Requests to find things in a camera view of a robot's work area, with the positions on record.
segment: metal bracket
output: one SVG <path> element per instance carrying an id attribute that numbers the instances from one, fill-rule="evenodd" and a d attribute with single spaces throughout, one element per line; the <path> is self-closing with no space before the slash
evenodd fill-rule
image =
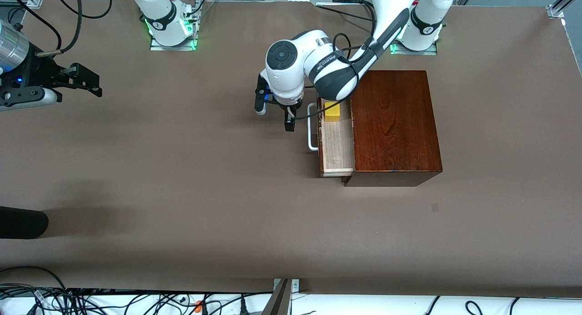
<path id="1" fill-rule="evenodd" d="M 281 282 L 281 280 L 282 279 L 273 280 L 273 291 L 277 289 L 277 286 L 279 285 L 279 282 Z M 291 279 L 291 293 L 297 294 L 297 292 L 299 292 L 299 279 Z"/>
<path id="2" fill-rule="evenodd" d="M 275 279 L 275 292 L 266 303 L 261 315 L 289 315 L 289 304 L 291 304 L 291 294 L 295 289 L 299 292 L 299 280 Z"/>
<path id="3" fill-rule="evenodd" d="M 553 5 L 546 6 L 547 16 L 551 19 L 563 19 L 564 12 L 554 13 Z"/>
<path id="4" fill-rule="evenodd" d="M 394 40 L 394 42 L 392 42 L 392 44 L 390 45 L 390 54 L 436 56 L 437 44 L 433 42 L 432 45 L 427 50 L 415 51 L 406 48 L 401 42 Z"/>

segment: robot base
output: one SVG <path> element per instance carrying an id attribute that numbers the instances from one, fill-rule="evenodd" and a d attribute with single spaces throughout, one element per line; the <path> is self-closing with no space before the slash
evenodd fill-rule
<path id="1" fill-rule="evenodd" d="M 394 42 L 390 45 L 390 54 L 393 55 L 427 55 L 427 56 L 436 56 L 437 55 L 437 44 L 432 43 L 432 45 L 427 50 L 410 50 L 406 48 L 401 42 L 394 40 Z"/>
<path id="2" fill-rule="evenodd" d="M 175 46 L 164 46 L 156 41 L 153 37 L 151 38 L 150 42 L 150 50 L 162 50 L 162 51 L 192 51 L 197 49 L 198 45 L 198 32 L 200 31 L 200 17 L 202 16 L 202 9 L 198 9 L 198 11 L 189 17 L 184 18 L 189 23 L 185 24 L 187 30 L 192 31 L 193 33 L 187 37 L 183 42 L 177 44 Z"/>

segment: yellow block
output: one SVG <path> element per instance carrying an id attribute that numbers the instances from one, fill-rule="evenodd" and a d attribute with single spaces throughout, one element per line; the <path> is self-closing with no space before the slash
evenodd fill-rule
<path id="1" fill-rule="evenodd" d="M 326 102 L 326 104 L 324 105 L 324 108 L 326 109 L 326 111 L 324 112 L 324 116 L 326 117 L 327 122 L 339 121 L 340 115 L 339 105 L 333 106 L 332 108 L 329 108 L 327 110 L 327 108 L 333 104 L 335 104 L 335 102 Z"/>

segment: metal handle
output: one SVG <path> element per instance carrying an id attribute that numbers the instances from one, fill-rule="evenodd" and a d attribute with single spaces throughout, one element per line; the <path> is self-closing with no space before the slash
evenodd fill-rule
<path id="1" fill-rule="evenodd" d="M 319 151 L 319 147 L 314 147 L 311 145 L 311 114 L 309 110 L 311 110 L 312 107 L 317 107 L 317 104 L 312 102 L 311 104 L 307 105 L 307 145 L 309 146 L 309 150 Z"/>

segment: wooden cabinet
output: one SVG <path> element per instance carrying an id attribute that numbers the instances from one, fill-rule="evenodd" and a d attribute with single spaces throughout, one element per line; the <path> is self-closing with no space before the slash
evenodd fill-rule
<path id="1" fill-rule="evenodd" d="M 318 133 L 322 176 L 346 186 L 417 186 L 442 172 L 425 71 L 369 71 Z"/>

